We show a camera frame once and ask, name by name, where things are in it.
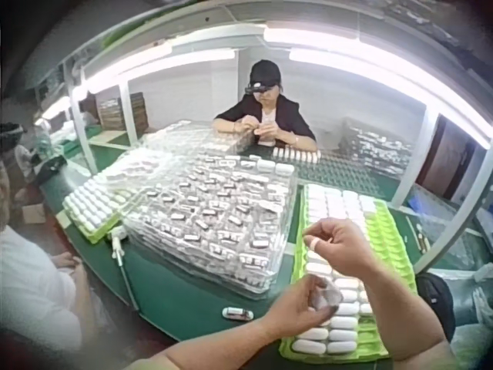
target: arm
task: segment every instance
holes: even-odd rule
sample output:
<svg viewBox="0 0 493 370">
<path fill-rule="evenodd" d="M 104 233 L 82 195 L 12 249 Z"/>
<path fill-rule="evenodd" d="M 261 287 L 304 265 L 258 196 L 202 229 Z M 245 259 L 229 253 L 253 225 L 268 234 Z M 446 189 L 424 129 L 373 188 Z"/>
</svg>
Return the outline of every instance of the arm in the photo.
<svg viewBox="0 0 493 370">
<path fill-rule="evenodd" d="M 317 151 L 317 142 L 309 136 L 300 136 L 296 133 L 289 133 L 283 129 L 279 129 L 276 139 L 284 141 L 289 146 L 299 150 Z"/>
<path fill-rule="evenodd" d="M 311 292 L 323 285 L 320 278 L 307 275 L 285 291 L 264 317 L 234 329 L 184 341 L 151 361 L 162 368 L 167 368 L 171 362 L 181 370 L 238 369 L 269 343 L 298 335 L 333 315 L 336 308 L 308 310 Z"/>
<path fill-rule="evenodd" d="M 223 112 L 214 119 L 213 127 L 220 133 L 236 133 L 239 132 L 239 127 L 236 127 L 236 121 L 242 119 L 245 116 L 243 113 L 243 99 L 241 99 L 235 106 L 229 108 L 226 112 Z"/>
<path fill-rule="evenodd" d="M 96 317 L 91 302 L 91 291 L 87 281 L 86 270 L 82 264 L 75 267 L 73 272 L 75 282 L 75 304 L 72 312 L 80 321 L 82 341 L 87 343 L 97 334 Z"/>
<path fill-rule="evenodd" d="M 395 368 L 433 368 L 434 364 L 453 361 L 434 312 L 374 256 L 355 224 L 349 220 L 321 220 L 306 229 L 304 235 L 307 245 L 315 237 L 320 238 L 316 252 L 335 270 L 363 281 L 382 342 Z"/>
</svg>

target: white shirt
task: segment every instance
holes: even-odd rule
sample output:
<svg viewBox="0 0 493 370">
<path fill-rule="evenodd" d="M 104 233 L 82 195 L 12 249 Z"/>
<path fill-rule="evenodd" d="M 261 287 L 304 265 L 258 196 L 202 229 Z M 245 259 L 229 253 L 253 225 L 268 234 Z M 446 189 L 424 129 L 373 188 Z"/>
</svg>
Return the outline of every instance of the white shirt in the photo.
<svg viewBox="0 0 493 370">
<path fill-rule="evenodd" d="M 275 109 L 272 112 L 270 112 L 269 114 L 266 114 L 262 109 L 262 122 L 260 123 L 261 126 L 263 123 L 270 123 L 270 122 L 275 122 L 275 121 L 276 121 L 276 110 Z M 263 138 L 261 136 L 259 138 L 258 144 L 264 145 L 264 146 L 275 146 L 276 140 Z"/>
<path fill-rule="evenodd" d="M 0 251 L 2 324 L 50 348 L 79 349 L 82 331 L 70 311 L 75 302 L 72 278 L 9 226 L 0 233 Z"/>
<path fill-rule="evenodd" d="M 24 177 L 28 177 L 32 172 L 31 165 L 31 153 L 22 145 L 17 145 L 15 147 L 15 160 L 17 161 L 18 167 L 21 169 Z"/>
</svg>

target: person in white shirt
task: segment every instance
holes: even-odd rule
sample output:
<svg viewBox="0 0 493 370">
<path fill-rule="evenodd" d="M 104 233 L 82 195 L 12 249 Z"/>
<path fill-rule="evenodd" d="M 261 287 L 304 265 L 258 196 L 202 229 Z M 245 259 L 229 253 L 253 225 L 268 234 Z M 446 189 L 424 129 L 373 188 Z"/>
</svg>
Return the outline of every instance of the person in white shirt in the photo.
<svg viewBox="0 0 493 370">
<path fill-rule="evenodd" d="M 33 175 L 31 159 L 34 153 L 31 153 L 25 146 L 19 144 L 15 147 L 14 154 L 18 168 L 21 169 L 24 178 L 29 182 Z"/>
<path fill-rule="evenodd" d="M 0 294 L 2 327 L 56 350 L 76 351 L 96 335 L 82 262 L 50 257 L 8 226 L 9 181 L 0 161 Z M 72 274 L 60 271 L 73 267 Z"/>
</svg>

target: woman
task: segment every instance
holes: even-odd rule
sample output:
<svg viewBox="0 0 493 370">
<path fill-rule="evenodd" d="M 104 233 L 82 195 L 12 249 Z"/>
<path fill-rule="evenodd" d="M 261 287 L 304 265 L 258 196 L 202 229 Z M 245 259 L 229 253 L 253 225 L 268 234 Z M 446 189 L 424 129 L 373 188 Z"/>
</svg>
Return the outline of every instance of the woman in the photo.
<svg viewBox="0 0 493 370">
<path fill-rule="evenodd" d="M 280 70 L 270 60 L 255 63 L 246 94 L 233 108 L 219 114 L 213 126 L 221 133 L 253 130 L 258 144 L 317 150 L 315 136 L 300 115 L 300 105 L 281 95 Z"/>
</svg>

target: fluorescent light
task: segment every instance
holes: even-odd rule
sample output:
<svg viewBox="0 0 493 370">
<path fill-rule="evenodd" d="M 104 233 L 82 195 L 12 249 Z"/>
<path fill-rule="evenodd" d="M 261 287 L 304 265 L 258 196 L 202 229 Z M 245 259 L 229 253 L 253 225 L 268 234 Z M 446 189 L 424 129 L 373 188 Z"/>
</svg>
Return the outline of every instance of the fluorescent light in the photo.
<svg viewBox="0 0 493 370">
<path fill-rule="evenodd" d="M 72 94 L 74 95 L 74 98 L 76 101 L 81 102 L 87 97 L 87 88 L 86 85 L 80 85 L 74 87 L 74 90 L 72 91 Z"/>
<path fill-rule="evenodd" d="M 52 119 L 59 115 L 64 110 L 70 108 L 70 98 L 68 96 L 63 96 L 54 102 L 43 114 L 42 118 Z"/>
<path fill-rule="evenodd" d="M 128 71 L 129 69 L 141 66 L 155 59 L 162 58 L 171 54 L 172 46 L 169 42 L 164 42 L 161 45 L 153 46 L 142 52 L 127 56 L 118 62 L 113 63 L 109 67 L 104 68 L 102 71 L 96 73 L 93 77 L 88 79 L 89 84 L 93 84 L 101 79 L 110 79 L 113 76 L 117 76 L 120 73 Z"/>
<path fill-rule="evenodd" d="M 204 50 L 202 52 L 190 52 L 182 55 L 170 56 L 168 58 L 156 60 L 151 63 L 147 63 L 144 66 L 139 66 L 134 69 L 130 69 L 118 76 L 114 76 L 110 79 L 101 79 L 88 81 L 89 91 L 93 94 L 99 93 L 104 89 L 116 86 L 120 81 L 136 79 L 148 75 L 153 72 L 157 72 L 163 69 L 169 69 L 172 67 L 185 66 L 187 64 L 199 63 L 199 62 L 213 62 L 217 60 L 234 59 L 235 52 L 233 49 L 215 49 Z"/>
<path fill-rule="evenodd" d="M 462 99 L 454 90 L 442 83 L 413 63 L 386 52 L 375 46 L 365 44 L 356 39 L 348 39 L 322 32 L 303 31 L 296 29 L 265 29 L 263 37 L 268 42 L 305 45 L 342 54 L 349 59 L 359 59 L 393 72 L 426 89 L 432 95 L 442 99 L 449 109 L 454 109 L 462 117 L 462 121 L 475 126 L 480 133 L 493 138 L 493 127 L 469 103 Z"/>
<path fill-rule="evenodd" d="M 455 109 L 451 108 L 442 99 L 439 99 L 436 95 L 430 93 L 426 89 L 421 88 L 412 81 L 384 68 L 375 66 L 360 59 L 353 59 L 345 55 L 321 52 L 318 50 L 293 49 L 290 53 L 290 59 L 297 62 L 318 64 L 320 66 L 328 66 L 354 73 L 369 79 L 373 79 L 374 81 L 382 83 L 392 89 L 396 89 L 397 91 L 410 96 L 417 101 L 427 104 L 428 106 L 432 106 L 443 116 L 446 116 L 450 121 L 461 127 L 485 149 L 489 149 L 490 147 L 488 140 L 481 134 L 481 131 L 476 126 L 472 126 L 461 114 L 458 114 Z"/>
</svg>

